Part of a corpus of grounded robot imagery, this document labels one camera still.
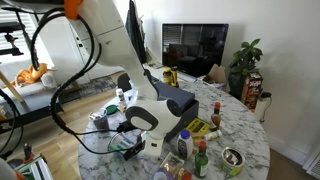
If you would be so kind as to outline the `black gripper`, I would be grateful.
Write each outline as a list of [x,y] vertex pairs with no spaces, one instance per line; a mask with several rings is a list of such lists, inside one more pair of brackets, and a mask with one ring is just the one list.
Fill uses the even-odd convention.
[[123,157],[125,160],[129,160],[138,153],[150,157],[159,157],[161,155],[162,145],[162,139],[155,139],[148,131],[143,131],[138,142],[124,151]]

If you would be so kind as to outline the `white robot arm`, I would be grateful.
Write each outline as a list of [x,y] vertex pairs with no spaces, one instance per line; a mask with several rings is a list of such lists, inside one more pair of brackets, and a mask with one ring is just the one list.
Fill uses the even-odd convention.
[[180,121],[181,111],[175,101],[159,98],[113,0],[1,0],[1,5],[41,13],[40,27],[54,18],[66,17],[92,59],[104,66],[122,67],[134,84],[125,117],[142,131],[139,151],[147,156],[161,155],[164,139]]

